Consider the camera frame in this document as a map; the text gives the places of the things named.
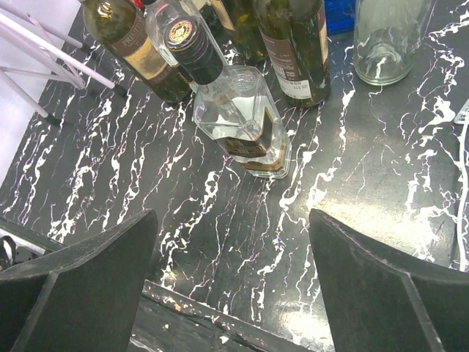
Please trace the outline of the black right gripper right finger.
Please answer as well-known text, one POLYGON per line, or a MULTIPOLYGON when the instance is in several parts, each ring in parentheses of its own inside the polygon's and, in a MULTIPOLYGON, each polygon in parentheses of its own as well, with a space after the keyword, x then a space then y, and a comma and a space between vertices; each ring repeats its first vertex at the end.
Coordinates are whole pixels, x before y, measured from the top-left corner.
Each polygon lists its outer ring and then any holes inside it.
POLYGON ((467 351, 468 274, 420 260, 322 210, 309 237, 336 351, 467 351))

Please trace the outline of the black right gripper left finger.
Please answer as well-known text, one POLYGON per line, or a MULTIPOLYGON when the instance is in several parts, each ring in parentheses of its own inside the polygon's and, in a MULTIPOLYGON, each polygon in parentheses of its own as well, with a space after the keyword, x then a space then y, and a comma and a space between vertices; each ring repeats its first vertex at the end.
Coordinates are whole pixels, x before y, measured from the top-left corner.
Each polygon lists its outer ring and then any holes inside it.
POLYGON ((158 218, 105 232, 1 273, 2 351, 126 351, 158 218))

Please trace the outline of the clear glass bottle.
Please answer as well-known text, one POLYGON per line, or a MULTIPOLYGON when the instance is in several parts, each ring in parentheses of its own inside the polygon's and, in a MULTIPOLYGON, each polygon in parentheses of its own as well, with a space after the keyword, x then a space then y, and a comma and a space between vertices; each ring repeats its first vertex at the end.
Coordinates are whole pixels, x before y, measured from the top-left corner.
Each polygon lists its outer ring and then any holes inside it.
POLYGON ((355 3, 353 65, 374 86, 402 80, 416 62, 434 1, 363 0, 355 3))

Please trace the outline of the wine bottle silver foil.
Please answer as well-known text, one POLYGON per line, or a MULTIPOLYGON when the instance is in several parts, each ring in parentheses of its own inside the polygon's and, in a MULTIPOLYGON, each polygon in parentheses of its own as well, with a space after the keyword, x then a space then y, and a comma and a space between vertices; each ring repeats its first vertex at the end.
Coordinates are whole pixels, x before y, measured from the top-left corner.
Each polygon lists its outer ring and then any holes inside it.
POLYGON ((325 2, 253 1, 259 30, 289 103, 309 108, 330 92, 325 2))
POLYGON ((132 1, 84 0, 80 4, 89 33, 160 99, 179 103, 192 93, 179 70, 153 46, 144 14, 132 1))

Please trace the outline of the blue square glass bottle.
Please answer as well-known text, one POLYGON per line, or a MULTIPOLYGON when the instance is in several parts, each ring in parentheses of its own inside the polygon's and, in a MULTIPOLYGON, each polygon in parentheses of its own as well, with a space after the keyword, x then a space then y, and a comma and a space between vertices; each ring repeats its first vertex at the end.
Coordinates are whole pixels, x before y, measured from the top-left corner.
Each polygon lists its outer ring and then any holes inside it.
POLYGON ((328 34, 352 31, 355 28, 356 0, 325 0, 328 34))

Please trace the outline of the dark green wine bottle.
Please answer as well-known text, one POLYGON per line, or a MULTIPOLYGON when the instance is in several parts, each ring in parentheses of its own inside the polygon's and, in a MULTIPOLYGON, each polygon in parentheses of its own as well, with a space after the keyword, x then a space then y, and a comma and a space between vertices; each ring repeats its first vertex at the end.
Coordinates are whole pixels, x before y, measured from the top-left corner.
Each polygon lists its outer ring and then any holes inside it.
POLYGON ((234 27, 232 38, 249 64, 265 61, 267 49, 259 31, 258 21, 250 0, 223 0, 221 2, 234 27))

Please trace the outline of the clear liquor bottle gold label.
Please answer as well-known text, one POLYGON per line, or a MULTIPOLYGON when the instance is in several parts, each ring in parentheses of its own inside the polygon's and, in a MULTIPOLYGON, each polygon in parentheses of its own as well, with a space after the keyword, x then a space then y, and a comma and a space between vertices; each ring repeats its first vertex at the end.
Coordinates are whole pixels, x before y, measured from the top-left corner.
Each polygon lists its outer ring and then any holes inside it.
POLYGON ((210 28, 203 18, 197 1, 143 1, 146 8, 146 31, 157 52, 172 66, 179 65, 173 55, 192 36, 201 34, 212 44, 224 65, 228 65, 210 28))

